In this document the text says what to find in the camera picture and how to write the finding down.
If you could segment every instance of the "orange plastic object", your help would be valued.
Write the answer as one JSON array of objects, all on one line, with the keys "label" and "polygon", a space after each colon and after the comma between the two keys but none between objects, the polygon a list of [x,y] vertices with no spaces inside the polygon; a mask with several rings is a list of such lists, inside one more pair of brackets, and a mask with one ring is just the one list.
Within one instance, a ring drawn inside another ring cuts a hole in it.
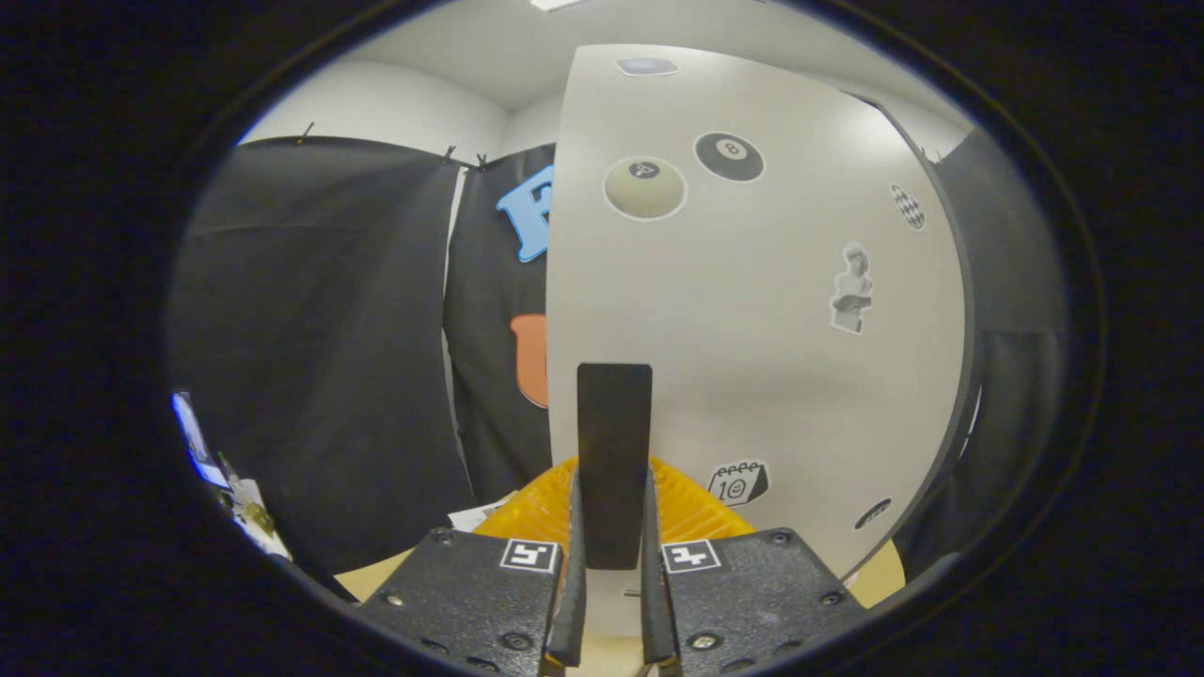
[{"label": "orange plastic object", "polygon": [[[649,459],[656,482],[656,513],[662,543],[728,538],[755,531],[672,466]],[[474,532],[498,538],[550,541],[568,547],[568,495],[577,459],[553,466],[494,511]]]}]

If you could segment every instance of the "checkered flag sticker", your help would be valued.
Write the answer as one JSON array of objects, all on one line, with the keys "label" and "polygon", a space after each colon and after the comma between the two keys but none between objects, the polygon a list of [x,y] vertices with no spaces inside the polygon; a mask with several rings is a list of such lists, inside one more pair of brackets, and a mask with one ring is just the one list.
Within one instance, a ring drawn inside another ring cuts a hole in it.
[{"label": "checkered flag sticker", "polygon": [[920,211],[920,201],[908,194],[898,183],[891,184],[891,194],[895,195],[895,206],[907,219],[907,224],[913,230],[923,230],[923,212]]}]

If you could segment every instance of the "orange letter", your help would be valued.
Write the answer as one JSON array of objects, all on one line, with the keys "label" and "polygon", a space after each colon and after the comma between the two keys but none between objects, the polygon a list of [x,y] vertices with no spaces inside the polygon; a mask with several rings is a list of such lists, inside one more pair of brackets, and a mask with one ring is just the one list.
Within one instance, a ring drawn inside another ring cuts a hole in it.
[{"label": "orange letter", "polygon": [[531,404],[548,408],[548,340],[542,314],[520,314],[510,320],[514,332],[519,390]]}]

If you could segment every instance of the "white wall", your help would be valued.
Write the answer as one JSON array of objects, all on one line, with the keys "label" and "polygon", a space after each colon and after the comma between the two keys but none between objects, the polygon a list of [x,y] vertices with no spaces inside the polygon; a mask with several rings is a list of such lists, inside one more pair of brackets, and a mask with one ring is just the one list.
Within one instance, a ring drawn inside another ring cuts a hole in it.
[{"label": "white wall", "polygon": [[560,107],[563,102],[563,93],[553,94],[510,113],[502,137],[502,155],[556,141],[560,135]]},{"label": "white wall", "polygon": [[297,136],[344,136],[477,163],[501,155],[506,111],[445,80],[374,61],[337,61],[281,100],[240,143]]},{"label": "white wall", "polygon": [[[891,116],[908,133],[908,136],[923,149],[925,155],[933,163],[948,155],[966,139],[973,126],[966,118],[950,113],[951,108],[938,112],[873,86],[810,72],[799,72],[798,75],[878,101],[890,111]],[[560,131],[560,108],[563,102],[563,93],[555,94],[510,113],[506,122],[501,154],[508,155],[556,141]]]}]

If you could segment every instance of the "calendar sticker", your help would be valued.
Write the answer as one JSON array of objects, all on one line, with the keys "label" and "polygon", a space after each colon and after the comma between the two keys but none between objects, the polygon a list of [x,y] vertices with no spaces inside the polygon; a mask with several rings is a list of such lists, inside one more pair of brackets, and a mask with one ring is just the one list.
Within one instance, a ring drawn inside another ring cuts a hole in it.
[{"label": "calendar sticker", "polygon": [[727,507],[750,504],[769,490],[769,467],[754,459],[720,465],[712,471],[707,490]]}]

